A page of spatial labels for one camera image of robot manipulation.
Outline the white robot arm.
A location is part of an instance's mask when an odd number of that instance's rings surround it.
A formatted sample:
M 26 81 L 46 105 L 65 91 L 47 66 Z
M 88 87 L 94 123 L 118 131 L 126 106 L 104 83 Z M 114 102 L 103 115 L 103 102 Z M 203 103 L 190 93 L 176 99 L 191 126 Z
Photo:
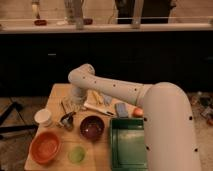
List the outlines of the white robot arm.
M 68 80 L 74 103 L 91 89 L 143 109 L 148 171 L 202 171 L 191 105 L 180 87 L 98 77 L 90 64 L 72 70 Z

